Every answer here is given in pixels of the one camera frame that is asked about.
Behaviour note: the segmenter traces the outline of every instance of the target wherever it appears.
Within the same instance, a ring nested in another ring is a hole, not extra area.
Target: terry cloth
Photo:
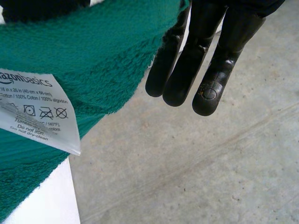
[[[48,21],[1,25],[0,67],[53,74],[83,137],[133,96],[179,6],[180,0],[107,0]],[[0,222],[67,156],[0,129]]]

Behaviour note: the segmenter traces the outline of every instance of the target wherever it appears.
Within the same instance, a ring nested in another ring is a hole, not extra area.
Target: care label
[[[0,128],[80,155],[70,100],[51,74],[0,69]]]

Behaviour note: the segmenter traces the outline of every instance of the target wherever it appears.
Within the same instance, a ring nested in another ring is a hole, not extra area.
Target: gray floor
[[[83,224],[299,223],[299,1],[269,16],[217,112],[144,91],[82,140],[71,169]]]

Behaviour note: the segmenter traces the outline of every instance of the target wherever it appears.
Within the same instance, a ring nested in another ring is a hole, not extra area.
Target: black glove
[[[258,11],[256,4],[253,7],[253,1],[267,4],[268,7],[259,7]],[[184,50],[173,69],[189,8],[179,16],[179,26],[174,26],[164,35],[163,46],[157,52],[146,82],[147,93],[153,97],[163,95],[164,101],[171,106],[183,104],[225,14],[217,48],[192,103],[197,114],[211,115],[218,106],[245,44],[262,26],[264,16],[275,11],[283,2],[284,0],[193,0],[189,35]]]

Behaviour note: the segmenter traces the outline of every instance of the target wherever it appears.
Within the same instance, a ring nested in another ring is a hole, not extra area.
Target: glove
[[[206,56],[217,27],[224,14],[222,32],[210,65],[193,99],[193,110],[202,116],[211,115],[217,108],[229,76],[246,43],[263,25],[265,16],[274,12],[284,0],[258,1],[267,7],[254,8],[237,4],[246,0],[235,0],[234,6],[225,0],[193,0],[189,35],[183,52],[174,67],[183,39],[189,8],[178,17],[178,23],[168,30],[163,45],[158,50],[145,85],[146,92],[153,97],[163,95],[170,106],[180,106],[185,101]]]

